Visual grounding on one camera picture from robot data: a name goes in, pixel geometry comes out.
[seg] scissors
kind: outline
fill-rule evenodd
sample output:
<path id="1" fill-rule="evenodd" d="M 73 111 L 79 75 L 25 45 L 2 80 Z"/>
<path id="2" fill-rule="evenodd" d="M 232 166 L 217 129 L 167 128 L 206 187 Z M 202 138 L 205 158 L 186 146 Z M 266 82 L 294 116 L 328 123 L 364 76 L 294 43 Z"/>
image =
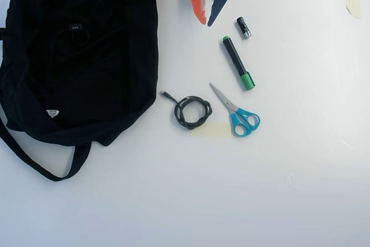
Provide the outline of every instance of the scissors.
<path id="1" fill-rule="evenodd" d="M 237 107 L 234 105 L 225 95 L 217 89 L 213 84 L 210 83 L 211 88 L 216 93 L 216 95 L 219 97 L 219 99 L 226 105 L 227 109 L 229 110 L 234 134 L 238 137 L 247 137 L 252 133 L 252 131 L 255 131 L 258 129 L 261 123 L 261 119 L 259 115 L 250 113 L 248 111 L 245 111 L 244 109 Z M 244 129 L 243 134 L 239 134 L 236 130 L 237 127 L 242 127 Z"/>

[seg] black marker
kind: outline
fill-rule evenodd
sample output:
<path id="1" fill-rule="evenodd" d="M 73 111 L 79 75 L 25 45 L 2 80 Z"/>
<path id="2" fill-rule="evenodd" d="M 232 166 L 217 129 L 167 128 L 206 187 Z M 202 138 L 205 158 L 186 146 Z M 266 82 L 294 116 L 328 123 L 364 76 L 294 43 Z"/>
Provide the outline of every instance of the black marker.
<path id="1" fill-rule="evenodd" d="M 245 70 L 243 62 L 241 58 L 239 57 L 239 54 L 236 51 L 235 46 L 232 43 L 232 40 L 230 39 L 229 36 L 226 36 L 223 38 L 223 42 L 227 49 L 227 52 L 229 52 L 232 62 L 234 63 L 236 67 L 236 70 L 238 70 L 238 74 L 244 84 L 245 89 L 246 90 L 253 89 L 256 85 L 254 84 L 253 79 L 250 76 L 250 74 L 247 72 L 247 70 Z"/>

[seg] masking tape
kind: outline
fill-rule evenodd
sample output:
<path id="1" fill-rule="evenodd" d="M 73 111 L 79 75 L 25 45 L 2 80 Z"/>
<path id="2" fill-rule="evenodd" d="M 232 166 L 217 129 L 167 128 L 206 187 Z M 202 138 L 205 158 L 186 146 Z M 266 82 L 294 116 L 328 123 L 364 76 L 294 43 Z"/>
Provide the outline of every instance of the masking tape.
<path id="1" fill-rule="evenodd" d="M 355 18 L 361 18 L 361 0 L 346 0 L 347 11 Z"/>
<path id="2" fill-rule="evenodd" d="M 230 123 L 206 123 L 190 131 L 191 137 L 232 138 Z"/>

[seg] backpack strap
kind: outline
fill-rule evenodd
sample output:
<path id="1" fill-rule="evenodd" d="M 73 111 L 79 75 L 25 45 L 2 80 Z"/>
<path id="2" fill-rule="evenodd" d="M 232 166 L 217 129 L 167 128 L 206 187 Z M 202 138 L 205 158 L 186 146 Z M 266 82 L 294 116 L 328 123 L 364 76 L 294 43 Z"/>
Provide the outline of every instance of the backpack strap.
<path id="1" fill-rule="evenodd" d="M 39 164 L 34 162 L 20 147 L 20 145 L 15 141 L 15 139 L 8 132 L 3 122 L 0 120 L 0 138 L 10 147 L 10 149 L 27 165 L 31 166 L 33 169 L 38 171 L 45 178 L 52 180 L 53 182 L 59 182 L 64 179 L 69 179 L 76 175 L 81 169 L 82 165 L 85 163 L 88 154 L 91 149 L 91 143 L 81 146 L 76 146 L 75 153 L 73 154 L 72 166 L 68 175 L 64 178 L 53 175 L 46 169 L 42 168 Z"/>

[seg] black backpack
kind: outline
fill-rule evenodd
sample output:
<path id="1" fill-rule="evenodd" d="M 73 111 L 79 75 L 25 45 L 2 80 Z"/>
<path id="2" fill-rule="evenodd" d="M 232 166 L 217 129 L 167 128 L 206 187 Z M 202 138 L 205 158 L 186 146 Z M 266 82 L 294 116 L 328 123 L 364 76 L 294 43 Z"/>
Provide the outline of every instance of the black backpack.
<path id="1" fill-rule="evenodd" d="M 64 178 L 42 168 L 0 121 L 0 137 L 53 181 L 74 176 L 92 141 L 110 145 L 156 99 L 156 0 L 10 0 L 0 30 L 7 127 L 76 146 Z"/>

